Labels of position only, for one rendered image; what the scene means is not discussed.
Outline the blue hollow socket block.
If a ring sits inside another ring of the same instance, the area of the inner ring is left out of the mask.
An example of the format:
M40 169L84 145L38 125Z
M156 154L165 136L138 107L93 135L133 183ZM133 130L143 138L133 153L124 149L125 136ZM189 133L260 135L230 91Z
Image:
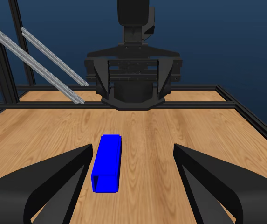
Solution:
M116 193L119 189L122 137L105 134L100 138L92 174L92 189L96 193Z

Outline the silver aluminium rail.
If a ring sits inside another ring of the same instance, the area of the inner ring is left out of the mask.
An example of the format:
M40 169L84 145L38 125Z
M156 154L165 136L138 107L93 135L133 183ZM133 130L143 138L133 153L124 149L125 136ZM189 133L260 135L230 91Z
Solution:
M55 77L51 72L44 68L39 62L32 58L25 50L19 47L9 37L0 31L0 43L7 49L18 56L25 64L31 67L34 71L44 77L49 83L51 83L56 89L63 93L66 97L72 100L76 104L84 104L85 101L74 93L69 87L67 87L62 81Z
M44 44L42 44L35 36L33 36L24 27L21 27L21 33L24 38L31 42L40 52L42 52L47 58L60 67L66 74L68 74L73 80L75 80L80 86L89 86L88 82L80 77L75 71L66 65L59 57L57 57L51 50L49 50Z

